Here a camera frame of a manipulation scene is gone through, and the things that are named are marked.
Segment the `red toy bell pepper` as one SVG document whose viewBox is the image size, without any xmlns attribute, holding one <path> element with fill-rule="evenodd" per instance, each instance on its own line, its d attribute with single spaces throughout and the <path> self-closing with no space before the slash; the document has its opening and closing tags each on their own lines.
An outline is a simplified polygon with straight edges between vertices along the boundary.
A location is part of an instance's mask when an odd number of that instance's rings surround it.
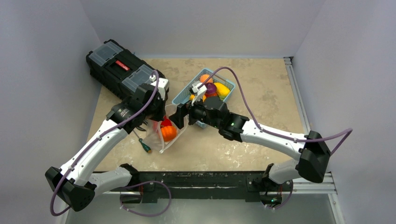
<svg viewBox="0 0 396 224">
<path fill-rule="evenodd" d="M 156 130 L 158 128 L 161 129 L 161 128 L 166 127 L 166 126 L 172 126 L 171 120 L 168 119 L 166 116 L 163 118 L 162 121 L 154 121 L 153 122 L 153 129 L 154 130 Z"/>
</svg>

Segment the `red toy apple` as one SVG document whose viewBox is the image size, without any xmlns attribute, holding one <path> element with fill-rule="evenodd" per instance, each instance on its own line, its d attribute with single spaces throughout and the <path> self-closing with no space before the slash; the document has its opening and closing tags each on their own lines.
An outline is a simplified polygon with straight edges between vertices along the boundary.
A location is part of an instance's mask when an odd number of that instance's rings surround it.
<svg viewBox="0 0 396 224">
<path fill-rule="evenodd" d="M 210 97 L 217 97 L 217 96 L 218 96 L 217 93 L 206 94 L 206 97 L 207 97 L 207 98 L 210 98 Z"/>
</svg>

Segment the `orange toy pumpkin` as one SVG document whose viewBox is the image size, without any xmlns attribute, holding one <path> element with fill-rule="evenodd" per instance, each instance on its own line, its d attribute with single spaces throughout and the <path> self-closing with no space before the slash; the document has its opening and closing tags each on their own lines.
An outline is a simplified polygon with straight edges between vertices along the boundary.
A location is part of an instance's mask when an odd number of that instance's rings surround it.
<svg viewBox="0 0 396 224">
<path fill-rule="evenodd" d="M 172 141 L 177 136 L 177 129 L 174 126 L 166 126 L 161 128 L 161 134 L 164 142 Z"/>
</svg>

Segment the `clear zip top bag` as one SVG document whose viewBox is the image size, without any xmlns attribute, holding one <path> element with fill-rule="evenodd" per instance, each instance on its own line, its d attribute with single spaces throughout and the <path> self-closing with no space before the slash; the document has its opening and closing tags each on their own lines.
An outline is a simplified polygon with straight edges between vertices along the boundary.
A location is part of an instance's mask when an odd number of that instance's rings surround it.
<svg viewBox="0 0 396 224">
<path fill-rule="evenodd" d="M 166 105 L 166 114 L 162 121 L 147 121 L 146 136 L 142 142 L 150 147 L 152 151 L 156 150 L 159 153 L 163 153 L 185 132 L 188 126 L 187 116 L 183 119 L 184 126 L 181 129 L 169 119 L 169 116 L 173 115 L 176 110 L 176 105 Z"/>
</svg>

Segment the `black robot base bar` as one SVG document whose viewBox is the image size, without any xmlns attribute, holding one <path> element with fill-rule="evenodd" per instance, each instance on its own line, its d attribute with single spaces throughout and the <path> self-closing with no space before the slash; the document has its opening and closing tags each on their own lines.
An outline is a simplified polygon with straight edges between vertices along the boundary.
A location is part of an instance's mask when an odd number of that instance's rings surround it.
<svg viewBox="0 0 396 224">
<path fill-rule="evenodd" d="M 159 199 L 244 200 L 278 206 L 292 190 L 291 180 L 277 184 L 269 171 L 137 171 L 131 188 L 114 189 L 124 204 L 156 203 Z"/>
</svg>

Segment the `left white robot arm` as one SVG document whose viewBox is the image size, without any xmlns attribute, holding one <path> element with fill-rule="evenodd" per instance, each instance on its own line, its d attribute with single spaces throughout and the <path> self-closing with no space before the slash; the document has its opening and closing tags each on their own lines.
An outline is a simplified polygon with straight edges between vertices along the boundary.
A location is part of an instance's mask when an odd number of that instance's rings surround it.
<svg viewBox="0 0 396 224">
<path fill-rule="evenodd" d="M 60 216 L 68 209 L 81 211 L 94 197 L 123 188 L 133 191 L 141 185 L 139 172 L 129 164 L 112 171 L 94 170 L 108 153 L 145 120 L 160 121 L 165 116 L 169 86 L 142 84 L 133 95 L 113 106 L 98 131 L 70 160 L 60 168 L 50 167 L 45 177 L 53 195 L 50 212 Z"/>
</svg>

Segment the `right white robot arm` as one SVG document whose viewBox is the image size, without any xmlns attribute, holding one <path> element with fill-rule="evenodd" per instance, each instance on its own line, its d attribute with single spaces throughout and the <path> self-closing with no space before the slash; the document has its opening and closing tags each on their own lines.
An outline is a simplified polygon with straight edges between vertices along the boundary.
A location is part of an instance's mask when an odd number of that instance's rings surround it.
<svg viewBox="0 0 396 224">
<path fill-rule="evenodd" d="M 254 143 L 291 157 L 289 161 L 268 166 L 267 174 L 262 177 L 266 189 L 273 190 L 300 177 L 313 183 L 323 182 L 331 152 L 318 132 L 305 135 L 256 124 L 253 119 L 229 111 L 227 104 L 218 98 L 179 104 L 169 116 L 178 128 L 184 127 L 185 117 L 189 125 L 200 121 L 216 128 L 227 140 Z"/>
</svg>

